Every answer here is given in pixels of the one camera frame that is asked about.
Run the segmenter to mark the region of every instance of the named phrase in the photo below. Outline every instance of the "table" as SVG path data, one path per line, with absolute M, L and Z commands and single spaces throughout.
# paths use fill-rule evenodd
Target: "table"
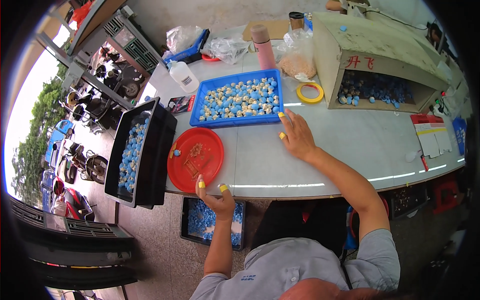
M 214 34 L 229 36 L 242 33 L 240 26 Z M 212 79 L 260 69 L 255 53 L 230 66 L 222 61 L 196 61 L 189 64 L 198 80 Z M 405 161 L 405 154 L 421 149 L 410 113 L 365 109 L 327 109 L 325 101 L 315 105 L 303 104 L 295 91 L 282 83 L 284 107 L 302 115 L 312 130 L 317 146 L 348 164 L 375 189 L 389 190 L 423 182 L 462 167 L 465 164 L 456 143 L 455 132 L 448 117 L 445 125 L 452 143 L 452 152 L 436 158 L 426 157 L 428 172 L 420 157 Z M 158 66 L 149 80 L 144 95 L 159 96 L 166 105 L 173 97 L 185 92 Z M 177 139 L 190 129 L 191 112 L 175 115 L 178 124 Z M 337 187 L 322 173 L 307 163 L 292 157 L 284 148 L 278 132 L 283 125 L 261 124 L 243 127 L 213 129 L 221 138 L 225 156 L 222 169 L 207 187 L 207 192 L 220 195 L 217 185 L 225 183 L 235 197 L 273 199 L 317 199 L 338 196 Z M 167 179 L 167 191 L 183 193 Z

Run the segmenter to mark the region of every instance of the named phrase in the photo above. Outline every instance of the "pink thermos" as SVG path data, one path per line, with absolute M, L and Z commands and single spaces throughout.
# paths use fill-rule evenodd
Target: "pink thermos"
M 261 24 L 255 25 L 250 28 L 250 32 L 252 33 L 252 41 L 255 46 L 255 52 L 257 52 L 260 69 L 276 68 L 275 56 L 273 55 L 272 43 L 270 42 L 267 27 Z

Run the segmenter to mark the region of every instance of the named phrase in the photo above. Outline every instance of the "gray shirt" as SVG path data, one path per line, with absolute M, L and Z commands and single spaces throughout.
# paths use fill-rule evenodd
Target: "gray shirt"
M 393 290 L 400 262 L 392 234 L 374 230 L 361 240 L 357 259 L 344 263 L 353 288 Z M 215 273 L 202 278 L 191 300 L 278 299 L 302 279 L 319 278 L 348 290 L 337 256 L 315 240 L 285 238 L 253 249 L 245 270 L 232 279 Z

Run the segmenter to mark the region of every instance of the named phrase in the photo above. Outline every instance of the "white wooden box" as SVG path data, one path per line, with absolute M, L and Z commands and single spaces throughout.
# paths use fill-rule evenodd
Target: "white wooden box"
M 445 75 L 412 38 L 377 21 L 329 12 L 312 13 L 315 63 L 329 109 L 383 109 L 425 112 L 447 89 Z M 345 70 L 387 74 L 408 80 L 413 99 L 392 104 L 362 98 L 358 106 L 342 105 L 337 94 Z

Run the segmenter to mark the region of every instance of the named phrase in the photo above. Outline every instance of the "sky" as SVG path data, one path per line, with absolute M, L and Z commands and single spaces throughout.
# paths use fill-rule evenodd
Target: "sky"
M 76 22 L 70 24 L 70 28 L 77 29 Z M 63 25 L 58 35 L 53 39 L 57 46 L 69 38 L 70 33 Z M 15 172 L 12 166 L 12 157 L 14 149 L 18 147 L 20 142 L 24 142 L 30 131 L 30 120 L 32 116 L 32 108 L 38 95 L 43 90 L 43 83 L 49 82 L 58 72 L 58 61 L 47 50 L 43 51 L 36 63 L 33 65 L 30 73 L 25 79 L 20 92 L 18 93 L 15 104 L 13 105 L 12 114 L 7 127 L 5 136 L 5 153 L 3 165 L 5 166 L 5 180 L 7 182 L 7 191 L 15 196 L 13 187 L 11 186 L 12 178 Z

